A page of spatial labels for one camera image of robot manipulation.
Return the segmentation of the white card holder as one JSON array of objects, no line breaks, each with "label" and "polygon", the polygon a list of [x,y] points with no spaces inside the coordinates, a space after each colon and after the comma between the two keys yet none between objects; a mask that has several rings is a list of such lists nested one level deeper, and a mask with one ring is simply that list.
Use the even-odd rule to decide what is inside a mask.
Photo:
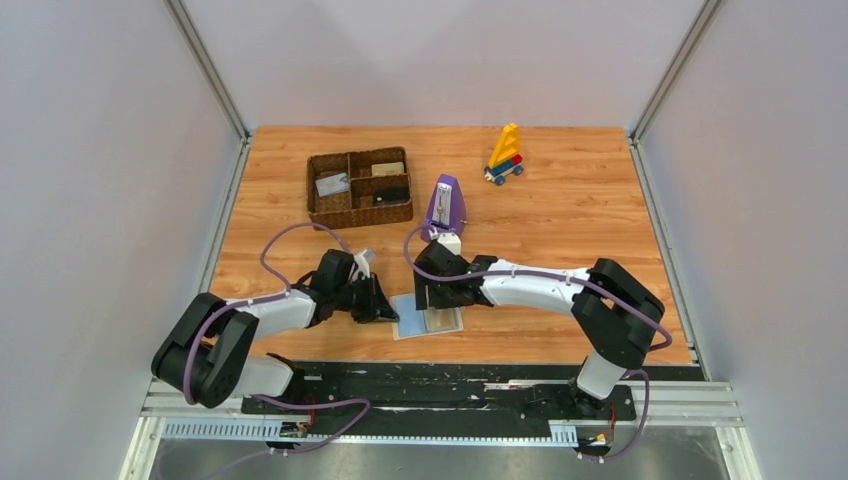
[{"label": "white card holder", "polygon": [[424,312],[418,311],[415,306],[415,295],[404,294],[389,298],[393,308],[399,315],[399,320],[392,325],[393,338],[395,340],[404,340],[415,337],[447,334],[459,331],[445,332],[439,334],[427,334],[424,325]]}]

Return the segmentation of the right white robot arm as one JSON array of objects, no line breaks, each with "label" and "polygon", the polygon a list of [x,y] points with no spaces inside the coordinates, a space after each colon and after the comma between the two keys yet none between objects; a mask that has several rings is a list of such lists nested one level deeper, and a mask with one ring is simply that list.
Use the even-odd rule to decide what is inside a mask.
[{"label": "right white robot arm", "polygon": [[419,310],[521,306],[574,319],[592,346],[575,380],[583,395],[605,400],[648,353],[668,347],[665,306],[618,262],[599,258],[589,268],[548,269],[490,255],[467,260],[432,240],[410,262]]}]

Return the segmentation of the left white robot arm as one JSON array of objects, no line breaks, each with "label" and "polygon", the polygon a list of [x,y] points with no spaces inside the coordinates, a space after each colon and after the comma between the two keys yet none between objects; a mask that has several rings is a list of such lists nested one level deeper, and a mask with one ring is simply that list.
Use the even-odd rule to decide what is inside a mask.
[{"label": "left white robot arm", "polygon": [[283,396],[295,368],[280,356],[251,355],[255,340],[317,326],[337,312],[357,323],[398,321],[370,269],[373,256],[329,249],[289,291],[267,297],[196,295],[154,354],[152,375],[206,408],[234,395]]}]

